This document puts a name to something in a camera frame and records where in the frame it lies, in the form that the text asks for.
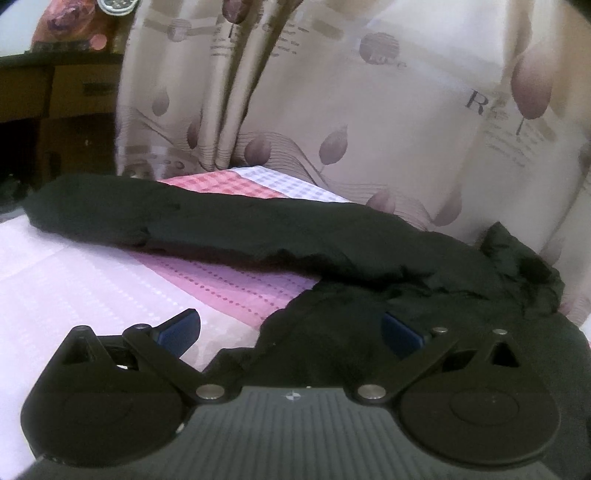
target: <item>ribbed black surface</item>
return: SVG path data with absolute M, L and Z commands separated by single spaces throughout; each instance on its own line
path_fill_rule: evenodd
M 244 388 L 196 410 L 156 454 L 109 469 L 48 460 L 22 480 L 558 480 L 541 463 L 503 472 L 448 465 L 415 447 L 390 414 L 341 389 Z

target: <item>black device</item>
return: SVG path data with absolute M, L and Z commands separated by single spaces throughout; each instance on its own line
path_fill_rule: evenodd
M 557 479 L 540 459 L 560 413 L 502 329 L 460 351 L 387 314 L 402 360 L 362 385 L 238 391 L 179 360 L 199 333 L 193 309 L 72 329 L 22 408 L 37 461 L 20 479 Z

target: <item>wooden desk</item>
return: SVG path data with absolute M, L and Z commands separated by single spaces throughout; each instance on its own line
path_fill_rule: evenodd
M 113 173 L 122 59 L 78 52 L 0 57 L 0 131 L 5 143 L 30 145 L 2 160 L 0 170 L 35 187 L 62 173 Z
M 109 53 L 0 57 L 0 122 L 114 112 L 122 59 Z

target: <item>black fabric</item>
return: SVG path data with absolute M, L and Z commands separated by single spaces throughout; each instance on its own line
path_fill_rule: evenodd
M 397 361 L 381 339 L 386 309 L 466 338 L 506 328 L 561 410 L 546 465 L 564 479 L 591 475 L 589 346 L 556 313 L 558 272 L 498 223 L 477 250 L 359 205 L 200 194 L 90 175 L 61 177 L 24 208 L 38 228 L 80 241 L 322 274 L 264 322 L 254 348 L 221 351 L 205 372 L 211 382 L 359 384 Z

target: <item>pink bedsheet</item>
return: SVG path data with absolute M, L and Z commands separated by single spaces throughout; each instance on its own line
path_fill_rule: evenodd
M 194 192 L 285 197 L 232 171 L 176 177 L 164 182 Z M 287 272 L 260 273 L 140 252 L 132 255 L 189 295 L 254 328 L 259 328 L 271 313 L 285 307 L 318 281 Z

